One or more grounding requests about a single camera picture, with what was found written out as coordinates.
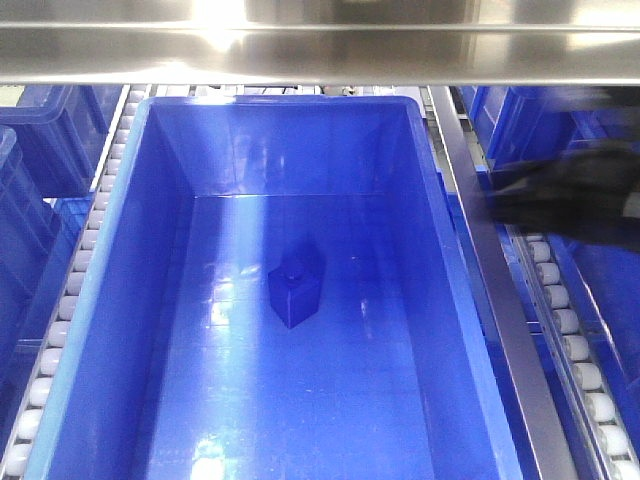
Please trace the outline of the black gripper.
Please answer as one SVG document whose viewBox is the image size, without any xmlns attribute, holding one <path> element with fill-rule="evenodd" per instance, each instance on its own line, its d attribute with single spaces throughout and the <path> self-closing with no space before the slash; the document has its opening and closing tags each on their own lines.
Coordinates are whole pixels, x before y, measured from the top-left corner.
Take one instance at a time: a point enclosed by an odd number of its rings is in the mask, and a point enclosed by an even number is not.
<svg viewBox="0 0 640 480">
<path fill-rule="evenodd" d="M 638 249 L 638 88 L 511 87 L 495 126 L 493 221 Z"/>
</svg>

